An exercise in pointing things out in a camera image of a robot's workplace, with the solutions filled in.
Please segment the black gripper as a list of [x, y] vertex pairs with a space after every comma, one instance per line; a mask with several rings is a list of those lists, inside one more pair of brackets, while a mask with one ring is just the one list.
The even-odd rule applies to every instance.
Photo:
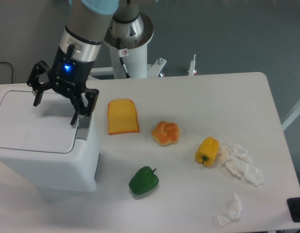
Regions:
[[[56, 92], [67, 96], [75, 109], [70, 125], [74, 125], [76, 120], [82, 116], [89, 117], [94, 111], [96, 101], [99, 96], [98, 89], [86, 87], [86, 81], [92, 68], [93, 62], [85, 62], [74, 58], [76, 45], [68, 45], [67, 52], [58, 48], [52, 68], [43, 60], [34, 64], [27, 80], [27, 85], [32, 88], [35, 96], [33, 106], [37, 107], [43, 97], [43, 93], [53, 87], [54, 83], [59, 83], [60, 87]], [[39, 77], [48, 74], [49, 81], [41, 83]]]

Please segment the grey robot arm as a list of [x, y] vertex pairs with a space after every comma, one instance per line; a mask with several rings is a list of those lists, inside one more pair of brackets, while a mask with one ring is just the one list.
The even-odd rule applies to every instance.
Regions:
[[70, 124], [83, 116], [91, 116], [99, 90], [86, 87], [86, 82], [97, 58], [111, 22], [130, 23], [139, 17], [139, 7], [131, 1], [73, 0], [71, 12], [60, 39], [53, 65], [36, 63], [27, 85], [33, 89], [38, 106], [44, 91], [68, 98], [75, 109]]

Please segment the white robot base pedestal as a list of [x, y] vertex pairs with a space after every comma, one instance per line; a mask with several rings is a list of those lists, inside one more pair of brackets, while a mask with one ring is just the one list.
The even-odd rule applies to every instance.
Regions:
[[163, 77], [166, 59], [160, 57], [148, 64], [148, 44], [153, 35], [153, 23], [146, 14], [139, 10], [117, 12], [104, 39], [112, 66], [93, 68], [90, 75], [112, 75], [114, 79]]

